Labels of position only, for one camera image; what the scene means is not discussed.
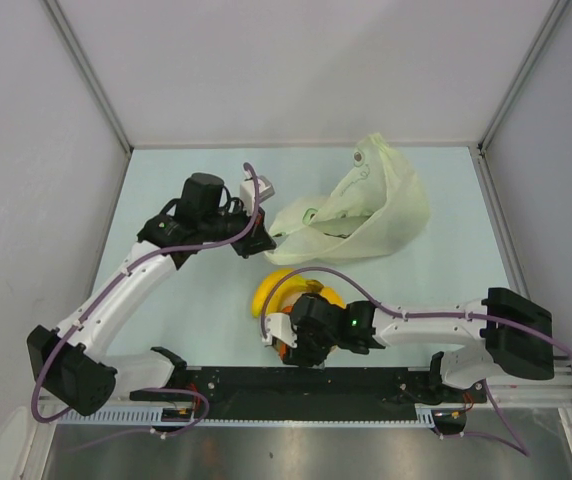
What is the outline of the yellow fake bell pepper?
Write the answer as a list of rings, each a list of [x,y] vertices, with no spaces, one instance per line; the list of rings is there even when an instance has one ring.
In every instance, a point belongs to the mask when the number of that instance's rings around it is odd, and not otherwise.
[[[338,306],[340,308],[345,308],[346,303],[343,298],[331,287],[324,286],[319,291],[318,294],[328,301],[331,305]]]

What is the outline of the orange fake fruit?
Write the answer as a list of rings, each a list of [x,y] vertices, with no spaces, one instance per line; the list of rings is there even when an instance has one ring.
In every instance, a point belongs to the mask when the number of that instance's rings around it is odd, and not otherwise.
[[[290,340],[292,337],[292,328],[289,317],[290,311],[291,311],[290,307],[285,307],[280,312],[280,321],[278,323],[279,335],[278,335],[278,342],[276,343],[276,345],[281,360],[283,360],[286,357],[288,349],[290,348],[290,344],[288,343],[288,340]]]

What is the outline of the yellow fake banana bunch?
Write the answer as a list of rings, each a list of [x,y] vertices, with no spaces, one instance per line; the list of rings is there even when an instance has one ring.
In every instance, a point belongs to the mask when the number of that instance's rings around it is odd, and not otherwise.
[[[277,283],[285,276],[292,273],[293,269],[284,268],[276,270],[265,277],[255,290],[251,301],[251,315],[259,318],[264,305],[267,305],[265,314],[280,312],[286,305],[292,305],[292,297],[304,293],[320,293],[324,285],[312,279],[307,279],[302,275],[289,277],[277,290],[271,294]]]

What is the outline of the pale green plastic bag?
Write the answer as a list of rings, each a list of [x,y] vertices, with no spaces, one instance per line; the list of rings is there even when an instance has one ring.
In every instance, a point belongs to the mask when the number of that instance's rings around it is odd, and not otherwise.
[[[430,219],[426,189],[412,163],[379,133],[360,140],[353,167],[324,196],[300,197],[280,210],[265,254],[274,265],[338,264],[394,254]]]

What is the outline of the pink ceramic plate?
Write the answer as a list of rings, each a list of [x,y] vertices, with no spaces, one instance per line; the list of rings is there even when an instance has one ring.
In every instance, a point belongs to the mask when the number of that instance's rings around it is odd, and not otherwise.
[[[296,348],[289,348],[286,357],[281,360],[277,351],[277,343],[274,341],[272,348],[276,351],[279,360],[287,366],[295,366],[301,368],[315,368],[321,366],[328,356],[333,353],[337,347],[316,346],[314,344],[304,344]]]

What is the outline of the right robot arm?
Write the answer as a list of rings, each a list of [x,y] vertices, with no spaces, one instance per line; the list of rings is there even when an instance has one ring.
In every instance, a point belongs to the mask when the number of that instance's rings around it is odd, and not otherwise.
[[[287,312],[268,315],[266,342],[280,342],[286,365],[315,367],[343,349],[366,355],[401,345],[448,345],[435,353],[427,376],[429,393],[450,401],[463,389],[502,374],[546,381],[554,376],[552,315],[506,288],[453,311],[388,310],[364,300],[344,307],[301,295]]]

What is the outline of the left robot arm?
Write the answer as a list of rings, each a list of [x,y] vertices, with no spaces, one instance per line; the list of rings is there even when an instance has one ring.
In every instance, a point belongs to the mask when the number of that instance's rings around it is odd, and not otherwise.
[[[146,221],[128,255],[105,284],[52,329],[35,327],[27,348],[35,386],[31,413],[40,423],[42,391],[67,410],[89,416],[111,398],[154,389],[163,398],[180,397],[186,374],[179,357],[153,347],[144,354],[110,356],[121,328],[145,299],[200,251],[231,246],[242,258],[275,248],[264,226],[262,203],[274,187],[243,166],[245,178],[236,196],[218,176],[197,172],[185,180],[179,197]]]

